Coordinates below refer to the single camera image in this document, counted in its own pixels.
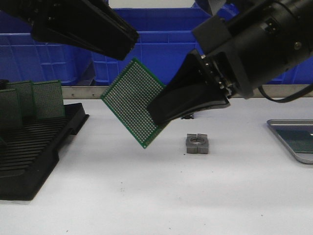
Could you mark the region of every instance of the black plastic tray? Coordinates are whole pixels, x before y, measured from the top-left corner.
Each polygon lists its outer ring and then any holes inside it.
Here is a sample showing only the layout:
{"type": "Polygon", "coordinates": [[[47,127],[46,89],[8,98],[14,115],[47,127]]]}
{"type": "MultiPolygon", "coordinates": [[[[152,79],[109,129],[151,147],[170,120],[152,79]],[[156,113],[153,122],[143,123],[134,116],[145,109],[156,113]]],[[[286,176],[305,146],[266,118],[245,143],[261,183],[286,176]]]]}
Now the black plastic tray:
{"type": "Polygon", "coordinates": [[[58,149],[76,135],[89,115],[83,105],[65,105],[66,117],[26,120],[22,129],[1,132],[0,200],[32,200],[59,161],[58,149]]]}

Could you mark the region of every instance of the metal tray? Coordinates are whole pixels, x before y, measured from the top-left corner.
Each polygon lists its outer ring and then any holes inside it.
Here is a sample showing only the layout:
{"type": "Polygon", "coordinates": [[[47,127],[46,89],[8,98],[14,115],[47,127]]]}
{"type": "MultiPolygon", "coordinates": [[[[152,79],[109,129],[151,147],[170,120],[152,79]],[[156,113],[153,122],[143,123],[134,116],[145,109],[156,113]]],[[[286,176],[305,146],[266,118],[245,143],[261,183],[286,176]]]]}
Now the metal tray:
{"type": "Polygon", "coordinates": [[[299,162],[313,164],[313,120],[268,120],[267,123],[299,162]]]}

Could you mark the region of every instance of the white work surface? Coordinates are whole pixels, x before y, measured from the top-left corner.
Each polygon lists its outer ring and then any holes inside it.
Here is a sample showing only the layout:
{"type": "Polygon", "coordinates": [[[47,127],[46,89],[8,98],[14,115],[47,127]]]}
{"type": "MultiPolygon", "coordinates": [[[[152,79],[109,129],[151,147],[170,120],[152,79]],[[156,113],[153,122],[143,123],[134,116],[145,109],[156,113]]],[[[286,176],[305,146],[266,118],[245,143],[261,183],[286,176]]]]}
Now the white work surface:
{"type": "Polygon", "coordinates": [[[313,167],[268,119],[313,118],[313,99],[232,99],[175,120],[144,150],[101,100],[31,202],[0,202],[1,235],[312,235],[313,167]],[[210,154],[186,154],[187,133],[210,154]]]}

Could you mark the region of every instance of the white table surface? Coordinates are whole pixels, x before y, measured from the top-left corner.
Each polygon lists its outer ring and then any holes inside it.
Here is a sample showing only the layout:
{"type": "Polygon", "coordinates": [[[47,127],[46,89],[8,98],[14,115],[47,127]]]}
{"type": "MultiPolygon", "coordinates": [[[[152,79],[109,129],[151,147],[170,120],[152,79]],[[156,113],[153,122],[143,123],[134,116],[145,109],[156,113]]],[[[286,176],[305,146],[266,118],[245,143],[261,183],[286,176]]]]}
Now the white table surface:
{"type": "Polygon", "coordinates": [[[313,166],[268,119],[313,118],[313,99],[232,99],[175,120],[144,150],[101,100],[31,202],[0,201],[0,235],[311,235],[313,166]],[[186,154],[187,133],[210,154],[186,154]]]}

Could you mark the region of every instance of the screw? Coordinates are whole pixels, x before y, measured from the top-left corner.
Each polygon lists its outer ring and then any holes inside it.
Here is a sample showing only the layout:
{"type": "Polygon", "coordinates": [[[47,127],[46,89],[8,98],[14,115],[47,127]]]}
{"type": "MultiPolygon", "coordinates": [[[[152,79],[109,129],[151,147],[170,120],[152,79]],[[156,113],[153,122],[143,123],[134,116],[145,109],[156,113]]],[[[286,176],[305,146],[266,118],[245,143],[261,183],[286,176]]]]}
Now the screw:
{"type": "Polygon", "coordinates": [[[296,42],[295,44],[294,44],[294,49],[295,50],[300,50],[302,48],[302,43],[301,42],[296,42]]]}

